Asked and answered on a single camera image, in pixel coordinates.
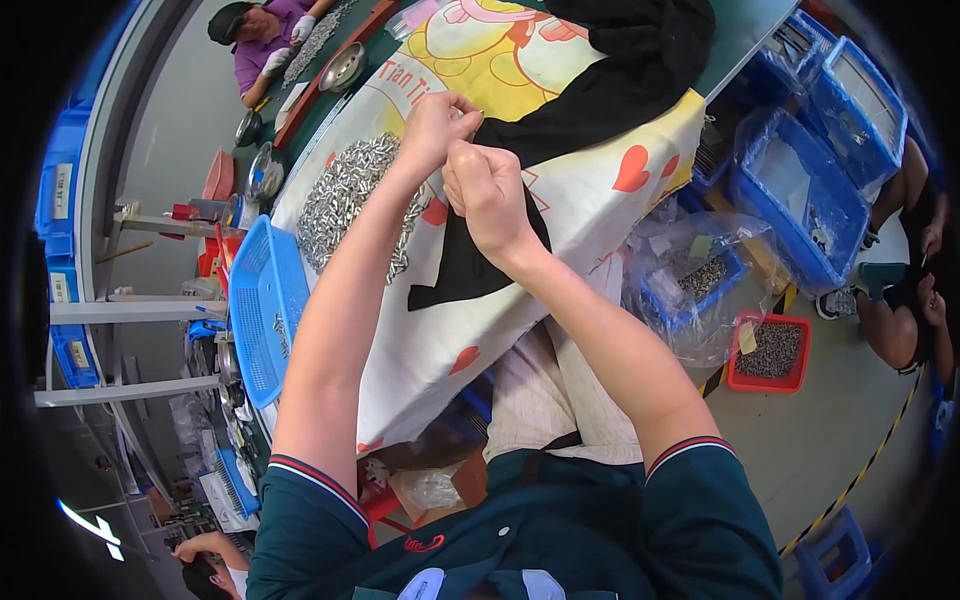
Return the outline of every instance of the wooden stick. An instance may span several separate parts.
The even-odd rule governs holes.
[[[129,248],[127,248],[127,249],[125,249],[125,250],[121,250],[121,251],[118,251],[118,252],[114,252],[113,254],[107,254],[107,255],[104,256],[103,258],[97,259],[97,262],[94,263],[94,264],[101,265],[101,264],[103,264],[103,263],[105,263],[105,262],[107,262],[107,261],[109,261],[109,260],[113,260],[114,258],[118,258],[118,257],[120,257],[120,256],[123,256],[124,254],[129,254],[129,253],[131,253],[131,252],[136,252],[136,251],[138,251],[138,250],[143,250],[144,248],[150,248],[153,244],[154,244],[154,240],[147,240],[146,242],[140,242],[140,243],[137,244],[136,246],[130,246]]]

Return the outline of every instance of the person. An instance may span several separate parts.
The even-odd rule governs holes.
[[[910,263],[864,263],[860,273],[871,289],[851,285],[825,294],[816,300],[817,313],[827,320],[857,315],[867,342],[887,365],[906,374],[932,359],[947,385],[960,357],[957,240],[948,195],[934,191],[924,155],[909,136],[902,167],[874,203],[862,250],[879,243],[880,228],[898,210]]]
[[[215,560],[212,554],[223,561]],[[219,531],[181,542],[173,556],[183,564],[183,583],[201,600],[244,600],[250,565],[230,539]]]
[[[543,246],[516,156],[463,141],[481,120],[453,91],[414,106],[305,306],[248,599],[779,597],[773,536],[709,408],[657,335]],[[371,551],[360,380],[404,212],[441,166],[477,248],[552,318],[498,364],[487,498]],[[591,283],[618,298],[617,276],[610,266]],[[589,378],[567,380],[578,362]]]
[[[294,48],[310,36],[317,19],[335,0],[273,0],[270,4],[232,2],[213,15],[206,31],[225,46],[235,43],[233,72],[240,100],[253,108],[263,98],[270,79],[279,74]]]

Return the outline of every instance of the yellow black safety tape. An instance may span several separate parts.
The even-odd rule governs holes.
[[[903,415],[906,413],[907,407],[910,406],[910,402],[913,400],[914,394],[917,393],[917,387],[920,385],[920,380],[923,378],[924,378],[924,368],[921,368],[920,372],[917,374],[917,380],[913,384],[913,389],[910,390],[910,395],[906,397],[906,401],[903,403],[903,408],[900,409],[900,414],[897,415],[897,420],[894,421],[894,424],[891,425],[890,430],[887,431],[887,435],[885,438],[883,438],[883,442],[880,443],[880,447],[876,449],[876,452],[874,452],[874,455],[870,457],[869,461],[867,461],[867,466],[862,468],[860,472],[856,474],[856,477],[854,477],[853,481],[851,481],[850,484],[847,486],[847,488],[843,490],[843,493],[841,493],[836,500],[833,500],[833,503],[830,504],[829,507],[827,507],[827,509],[820,514],[820,516],[814,519],[814,521],[810,523],[806,527],[806,529],[800,532],[800,534],[796,538],[792,539],[790,543],[786,544],[783,548],[780,549],[780,551],[778,552],[779,555],[783,556],[784,554],[792,550],[793,547],[800,542],[800,540],[805,538],[807,534],[809,534],[811,531],[813,531],[817,527],[817,525],[822,523],[823,520],[827,518],[827,516],[830,513],[833,512],[833,509],[835,509],[837,506],[840,505],[841,502],[843,502],[844,498],[847,497],[847,494],[851,492],[853,487],[857,483],[859,483],[861,479],[863,479],[863,476],[867,474],[867,469],[870,468],[870,466],[876,460],[876,457],[879,456],[880,452],[883,451],[883,448],[886,447],[887,442],[890,441],[890,436],[892,436],[894,434],[894,431],[897,430],[897,427],[900,426],[900,421],[903,419]]]
[[[782,315],[783,312],[790,307],[790,304],[793,303],[793,300],[796,297],[797,286],[791,283],[783,292],[783,296],[780,296],[780,300],[777,302],[777,305],[774,306],[772,312],[775,315]],[[727,365],[717,369],[717,372],[710,376],[710,379],[707,380],[707,383],[700,386],[700,396],[706,398],[712,394],[714,390],[723,385],[725,381],[727,381]]]

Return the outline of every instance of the embroidered logo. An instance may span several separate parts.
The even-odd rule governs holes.
[[[407,552],[426,552],[427,550],[433,550],[434,548],[439,548],[441,544],[444,543],[444,536],[434,536],[433,541],[427,545],[423,545],[422,541],[417,541],[407,536],[407,541],[403,543],[403,549]]]

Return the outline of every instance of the purple shirt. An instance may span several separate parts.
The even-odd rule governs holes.
[[[273,39],[244,41],[237,44],[233,55],[233,74],[240,84],[240,95],[256,83],[256,78],[267,63],[267,58],[280,48],[290,48],[290,36],[300,17],[309,11],[315,0],[274,0],[263,10],[274,15],[280,22],[280,35]]]

